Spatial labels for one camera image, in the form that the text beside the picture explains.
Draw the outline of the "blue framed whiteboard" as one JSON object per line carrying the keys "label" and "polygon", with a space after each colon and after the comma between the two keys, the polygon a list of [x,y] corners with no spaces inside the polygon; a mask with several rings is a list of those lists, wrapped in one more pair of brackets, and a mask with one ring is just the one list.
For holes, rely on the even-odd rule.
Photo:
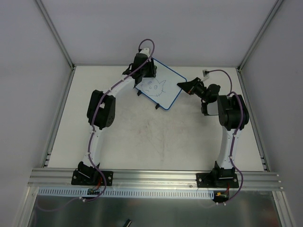
{"label": "blue framed whiteboard", "polygon": [[181,74],[154,59],[156,69],[155,78],[143,78],[135,88],[155,103],[159,103],[164,110],[169,110],[181,92],[177,86],[179,82],[187,82]]}

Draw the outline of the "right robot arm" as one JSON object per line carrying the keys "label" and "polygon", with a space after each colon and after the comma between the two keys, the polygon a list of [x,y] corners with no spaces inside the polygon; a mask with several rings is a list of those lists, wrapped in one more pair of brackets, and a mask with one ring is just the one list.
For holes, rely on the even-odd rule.
{"label": "right robot arm", "polygon": [[238,140],[249,122],[249,112],[241,95],[231,92],[219,95],[220,86],[204,85],[200,78],[177,84],[189,95],[201,98],[201,112],[205,116],[218,116],[222,126],[222,142],[214,167],[209,173],[197,173],[198,188],[239,188],[235,155]]}

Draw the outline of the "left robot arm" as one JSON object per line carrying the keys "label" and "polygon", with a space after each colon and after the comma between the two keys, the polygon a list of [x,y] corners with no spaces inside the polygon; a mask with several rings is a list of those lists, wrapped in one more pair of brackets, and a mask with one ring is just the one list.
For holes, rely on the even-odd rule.
{"label": "left robot arm", "polygon": [[112,125],[116,114],[116,97],[126,90],[131,90],[141,83],[143,78],[154,78],[156,66],[148,49],[140,49],[135,55],[122,78],[107,91],[94,90],[91,94],[87,110],[87,118],[91,127],[88,151],[73,171],[72,185],[111,186],[112,171],[100,170],[100,154],[104,136]]}

